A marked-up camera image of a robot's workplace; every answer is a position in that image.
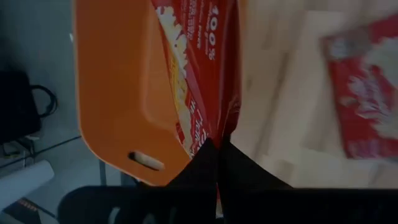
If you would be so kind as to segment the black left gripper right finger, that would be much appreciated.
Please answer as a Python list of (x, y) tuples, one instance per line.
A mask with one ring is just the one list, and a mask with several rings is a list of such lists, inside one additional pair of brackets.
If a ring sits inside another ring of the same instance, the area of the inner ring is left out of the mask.
[(227, 224), (398, 224), (398, 189), (293, 188), (228, 140), (218, 188)]

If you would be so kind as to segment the grey table leg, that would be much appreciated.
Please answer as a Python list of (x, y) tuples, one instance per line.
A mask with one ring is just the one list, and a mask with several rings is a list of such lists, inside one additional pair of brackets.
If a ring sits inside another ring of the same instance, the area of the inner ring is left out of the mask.
[(106, 165), (102, 160), (99, 160), (99, 178), (100, 178), (101, 185), (107, 185)]

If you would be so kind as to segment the white roll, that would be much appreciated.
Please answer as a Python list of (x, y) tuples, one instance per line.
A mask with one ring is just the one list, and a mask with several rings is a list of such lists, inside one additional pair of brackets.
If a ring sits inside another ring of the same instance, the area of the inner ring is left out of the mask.
[(46, 160), (0, 177), (0, 211), (46, 184), (55, 173)]

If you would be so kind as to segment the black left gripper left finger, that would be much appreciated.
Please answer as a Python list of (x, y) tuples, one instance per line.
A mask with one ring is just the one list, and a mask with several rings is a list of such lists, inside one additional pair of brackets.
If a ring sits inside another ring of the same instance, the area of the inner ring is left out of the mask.
[(215, 220), (218, 150), (207, 139), (167, 185), (87, 186), (58, 206), (59, 224), (208, 224)]

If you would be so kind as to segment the red popcorn bag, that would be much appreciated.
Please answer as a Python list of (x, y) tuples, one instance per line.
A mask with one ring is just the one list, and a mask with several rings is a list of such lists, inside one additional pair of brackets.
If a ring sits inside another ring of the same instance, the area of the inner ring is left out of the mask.
[(241, 57), (238, 0), (151, 0), (159, 20), (179, 141), (193, 157), (238, 124)]
[(398, 157), (398, 12), (320, 43), (346, 156)]

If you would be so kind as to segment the orange plastic basket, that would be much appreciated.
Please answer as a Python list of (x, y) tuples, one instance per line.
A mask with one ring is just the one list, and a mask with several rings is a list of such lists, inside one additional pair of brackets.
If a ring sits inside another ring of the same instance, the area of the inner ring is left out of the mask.
[(193, 157), (182, 147), (151, 0), (74, 0), (80, 130), (109, 165), (166, 185)]

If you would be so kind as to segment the dark book with orange print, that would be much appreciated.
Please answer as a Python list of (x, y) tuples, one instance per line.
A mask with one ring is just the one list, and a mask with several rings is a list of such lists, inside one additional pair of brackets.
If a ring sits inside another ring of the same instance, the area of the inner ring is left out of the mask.
[(10, 204), (4, 212), (23, 224), (42, 224), (39, 209), (26, 198)]

